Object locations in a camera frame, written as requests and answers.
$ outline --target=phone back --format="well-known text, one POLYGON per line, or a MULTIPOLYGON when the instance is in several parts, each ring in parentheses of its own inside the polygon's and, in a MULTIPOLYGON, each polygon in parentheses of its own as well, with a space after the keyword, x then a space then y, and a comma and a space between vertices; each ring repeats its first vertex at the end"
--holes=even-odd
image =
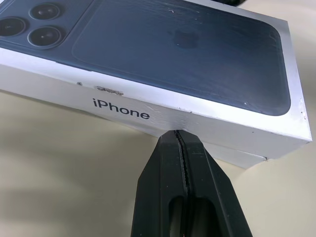
POLYGON ((6 0, 0 47, 266 115, 291 104, 276 29, 184 0, 6 0))

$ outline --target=white box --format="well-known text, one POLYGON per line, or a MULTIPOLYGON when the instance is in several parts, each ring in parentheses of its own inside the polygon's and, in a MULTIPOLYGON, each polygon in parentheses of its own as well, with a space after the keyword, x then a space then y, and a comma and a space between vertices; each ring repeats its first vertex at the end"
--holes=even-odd
POLYGON ((310 142, 288 24, 209 0, 192 2, 260 20, 278 31, 291 101, 287 113, 265 115, 4 48, 0 89, 84 110, 155 136, 182 129, 197 135, 215 158, 244 168, 310 142))

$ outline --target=beige surface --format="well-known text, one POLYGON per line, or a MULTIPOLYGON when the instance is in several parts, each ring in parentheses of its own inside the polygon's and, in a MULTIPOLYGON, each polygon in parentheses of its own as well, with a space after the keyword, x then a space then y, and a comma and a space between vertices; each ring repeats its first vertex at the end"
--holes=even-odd
MULTIPOLYGON (((249 0, 243 7, 290 22, 315 134, 316 3, 264 2, 249 0)), ((0 237, 128 237, 137 178, 156 141, 1 92, 0 237)), ((255 237, 316 236, 315 152, 311 143, 249 170, 219 162, 255 237)))

